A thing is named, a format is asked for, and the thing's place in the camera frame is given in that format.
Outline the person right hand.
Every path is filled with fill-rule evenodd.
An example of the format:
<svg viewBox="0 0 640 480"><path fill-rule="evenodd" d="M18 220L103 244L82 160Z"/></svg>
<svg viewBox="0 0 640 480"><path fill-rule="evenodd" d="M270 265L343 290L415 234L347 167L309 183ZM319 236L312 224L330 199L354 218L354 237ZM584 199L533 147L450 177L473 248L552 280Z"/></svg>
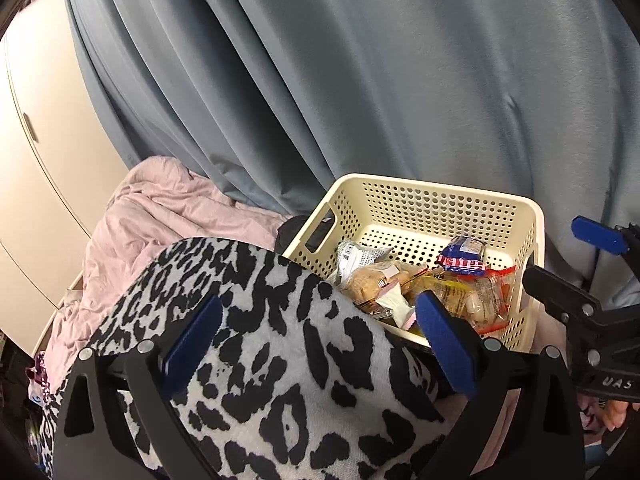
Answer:
<svg viewBox="0 0 640 480"><path fill-rule="evenodd" d="M600 436L605 430L613 431L623 426L628 402L602 400L583 394L578 394L577 400L582 431L586 436Z"/></svg>

